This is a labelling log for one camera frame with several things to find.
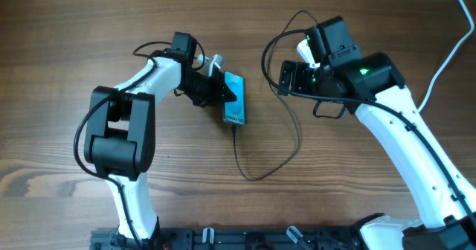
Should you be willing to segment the blue Galaxy smartphone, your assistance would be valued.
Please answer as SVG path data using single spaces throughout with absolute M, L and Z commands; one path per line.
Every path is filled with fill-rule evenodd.
M 224 121 L 232 124 L 245 124 L 245 81 L 229 71 L 224 73 L 225 98 Z

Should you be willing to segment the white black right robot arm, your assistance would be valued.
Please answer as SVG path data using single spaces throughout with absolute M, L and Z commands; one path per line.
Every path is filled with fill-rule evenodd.
M 375 136 L 399 171 L 419 216 L 377 214 L 358 224 L 367 249 L 473 249 L 475 188 L 425 124 L 390 57 L 363 57 L 343 18 L 304 30 L 301 61 L 282 64 L 278 91 L 340 103 Z

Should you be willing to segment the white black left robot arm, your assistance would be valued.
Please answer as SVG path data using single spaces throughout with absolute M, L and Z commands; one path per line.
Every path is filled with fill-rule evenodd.
M 126 82 L 92 92 L 78 127 L 86 136 L 84 156 L 77 162 L 93 164 L 91 174 L 112 192 L 118 247 L 162 249 L 167 244 L 152 207 L 147 171 L 155 155 L 155 110 L 170 92 L 188 96 L 195 106 L 222 105 L 226 122 L 245 123 L 245 81 L 222 71 L 220 62 L 218 54 L 166 48 L 148 55 L 144 68 Z

